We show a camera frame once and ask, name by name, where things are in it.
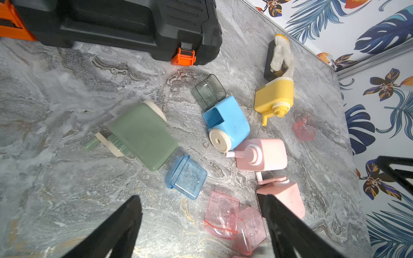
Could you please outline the clear red-rimmed sharpener tray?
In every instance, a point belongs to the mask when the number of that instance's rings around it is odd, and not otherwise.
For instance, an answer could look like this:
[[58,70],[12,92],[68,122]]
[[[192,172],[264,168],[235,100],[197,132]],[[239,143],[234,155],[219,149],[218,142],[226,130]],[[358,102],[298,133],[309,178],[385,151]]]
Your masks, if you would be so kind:
[[297,123],[293,126],[293,130],[299,140],[314,141],[318,128],[313,117],[306,115],[297,120]]

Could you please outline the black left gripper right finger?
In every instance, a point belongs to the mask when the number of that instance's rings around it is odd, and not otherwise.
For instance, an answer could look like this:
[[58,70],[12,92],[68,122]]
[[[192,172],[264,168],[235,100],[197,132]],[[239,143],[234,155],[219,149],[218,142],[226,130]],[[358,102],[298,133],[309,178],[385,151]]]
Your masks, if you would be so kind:
[[343,254],[309,228],[274,195],[259,195],[277,258],[342,258]]

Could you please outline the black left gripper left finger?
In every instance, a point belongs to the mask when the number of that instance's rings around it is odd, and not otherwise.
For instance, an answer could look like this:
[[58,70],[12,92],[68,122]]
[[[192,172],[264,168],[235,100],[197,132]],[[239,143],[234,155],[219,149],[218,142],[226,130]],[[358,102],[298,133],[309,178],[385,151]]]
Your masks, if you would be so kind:
[[142,204],[131,196],[107,220],[64,255],[66,258],[130,258],[142,223]]

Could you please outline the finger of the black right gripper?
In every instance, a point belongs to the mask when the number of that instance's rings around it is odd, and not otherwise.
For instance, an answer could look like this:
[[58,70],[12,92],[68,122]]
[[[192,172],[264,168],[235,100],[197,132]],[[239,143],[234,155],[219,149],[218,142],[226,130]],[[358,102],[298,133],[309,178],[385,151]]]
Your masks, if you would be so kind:
[[413,194],[413,184],[408,181],[408,179],[413,179],[413,172],[403,170],[403,169],[392,169],[390,166],[392,164],[397,164],[397,165],[412,167],[413,159],[379,156],[376,159],[376,164],[380,170],[388,174],[399,185],[401,185],[407,192],[409,192],[411,195]]

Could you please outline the yellow pencil sharpener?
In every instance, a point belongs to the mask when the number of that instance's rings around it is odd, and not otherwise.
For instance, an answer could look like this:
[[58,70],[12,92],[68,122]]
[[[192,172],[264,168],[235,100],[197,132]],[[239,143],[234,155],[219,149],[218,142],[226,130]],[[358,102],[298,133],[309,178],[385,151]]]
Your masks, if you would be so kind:
[[294,81],[279,77],[256,91],[254,109],[262,114],[262,126],[272,117],[284,117],[294,105]]

